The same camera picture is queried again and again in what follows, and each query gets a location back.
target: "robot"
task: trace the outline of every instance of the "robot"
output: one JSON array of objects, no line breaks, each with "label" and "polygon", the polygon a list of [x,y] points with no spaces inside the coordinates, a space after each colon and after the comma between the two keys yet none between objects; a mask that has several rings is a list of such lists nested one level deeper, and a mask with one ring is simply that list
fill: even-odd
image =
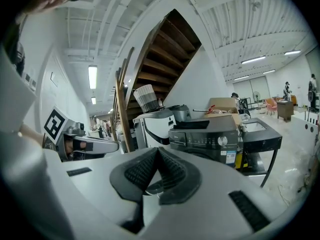
[{"label": "robot", "polygon": [[[67,118],[57,107],[53,107],[43,128],[63,162],[102,158],[106,153],[119,150],[119,143],[115,141],[86,136],[84,124]],[[74,150],[70,155],[66,154],[66,140],[73,143]],[[80,148],[81,142],[86,143],[85,149]]]}]

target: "black table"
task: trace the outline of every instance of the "black table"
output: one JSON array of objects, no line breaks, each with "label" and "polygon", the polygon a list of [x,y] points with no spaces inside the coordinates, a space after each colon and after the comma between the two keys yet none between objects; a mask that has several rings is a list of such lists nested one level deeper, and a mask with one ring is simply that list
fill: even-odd
[{"label": "black table", "polygon": [[[243,153],[239,171],[246,176],[265,175],[261,187],[263,187],[274,166],[278,149],[281,147],[282,135],[261,121],[259,118],[251,118],[242,122],[247,125],[248,129],[255,128],[255,131],[247,131],[242,133]],[[259,152],[273,151],[272,159],[268,170],[258,164],[253,165],[252,170],[244,168],[245,159],[253,163],[257,163],[260,159]]]}]

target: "yellow object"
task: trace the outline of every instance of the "yellow object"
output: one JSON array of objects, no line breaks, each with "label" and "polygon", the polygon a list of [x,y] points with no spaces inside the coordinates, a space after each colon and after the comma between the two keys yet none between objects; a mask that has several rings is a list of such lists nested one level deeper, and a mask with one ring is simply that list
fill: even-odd
[{"label": "yellow object", "polygon": [[[235,166],[234,166],[235,169],[239,169],[240,168],[241,160],[242,160],[242,153],[236,154],[236,156],[235,156]],[[243,167],[248,167],[248,161],[247,160],[244,161]]]}]

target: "metal rack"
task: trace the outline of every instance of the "metal rack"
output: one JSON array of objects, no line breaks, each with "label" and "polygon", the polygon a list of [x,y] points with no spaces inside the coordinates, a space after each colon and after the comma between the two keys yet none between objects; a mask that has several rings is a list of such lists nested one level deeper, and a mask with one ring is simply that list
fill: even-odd
[{"label": "metal rack", "polygon": [[[248,119],[243,124],[259,124],[260,129],[242,133],[243,153],[238,170],[245,176],[265,175],[261,183],[261,187],[263,187],[274,166],[278,150],[281,147],[282,136],[259,118]],[[267,151],[273,151],[273,154],[269,168],[265,170],[259,153]],[[247,160],[249,167],[244,168],[245,160]]]}]

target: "wooden staircase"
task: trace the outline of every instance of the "wooden staircase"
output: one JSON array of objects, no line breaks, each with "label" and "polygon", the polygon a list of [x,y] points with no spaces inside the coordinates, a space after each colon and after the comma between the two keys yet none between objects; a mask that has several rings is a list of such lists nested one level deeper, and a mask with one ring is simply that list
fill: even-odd
[{"label": "wooden staircase", "polygon": [[[173,10],[157,26],[147,45],[133,89],[150,84],[156,97],[164,101],[201,43],[185,19]],[[133,92],[127,100],[126,112],[129,120],[143,113]]]}]

